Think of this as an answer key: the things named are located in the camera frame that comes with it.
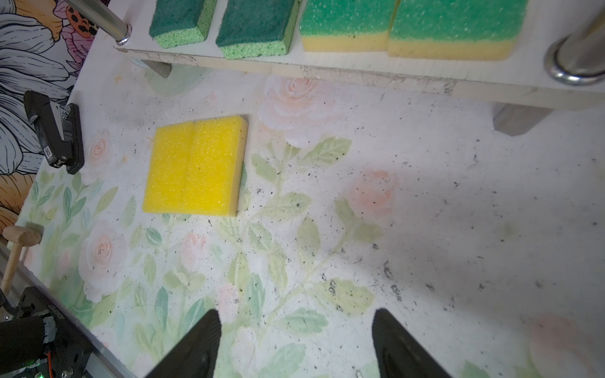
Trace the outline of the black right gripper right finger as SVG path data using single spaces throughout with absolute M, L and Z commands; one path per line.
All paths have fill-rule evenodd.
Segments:
M 375 312 L 372 339 L 382 378 L 451 377 L 386 308 Z

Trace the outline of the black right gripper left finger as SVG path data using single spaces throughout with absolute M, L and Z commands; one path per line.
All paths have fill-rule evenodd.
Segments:
M 219 313 L 209 310 L 147 377 L 213 377 L 221 337 Z

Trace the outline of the yellow sponge bottom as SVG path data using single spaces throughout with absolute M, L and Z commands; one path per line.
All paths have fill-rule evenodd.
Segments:
M 194 133 L 192 121 L 156 130 L 143 199 L 145 213 L 176 214 L 181 211 Z

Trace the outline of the dark green scouring sponge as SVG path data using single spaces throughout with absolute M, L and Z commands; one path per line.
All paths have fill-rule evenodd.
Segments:
M 296 0 L 233 0 L 216 44 L 228 60 L 287 55 L 300 8 Z

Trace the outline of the light green sponge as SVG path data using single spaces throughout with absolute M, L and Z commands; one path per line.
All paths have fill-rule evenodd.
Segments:
M 387 52 L 397 58 L 502 61 L 515 48 L 527 7 L 516 0 L 401 1 Z
M 306 52 L 355 53 L 387 49 L 395 0 L 312 0 L 299 22 Z

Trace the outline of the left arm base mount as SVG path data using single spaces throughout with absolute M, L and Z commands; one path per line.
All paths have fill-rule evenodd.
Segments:
M 35 287 L 18 305 L 1 294 L 1 374 L 12 377 L 84 377 L 93 345 L 56 305 Z

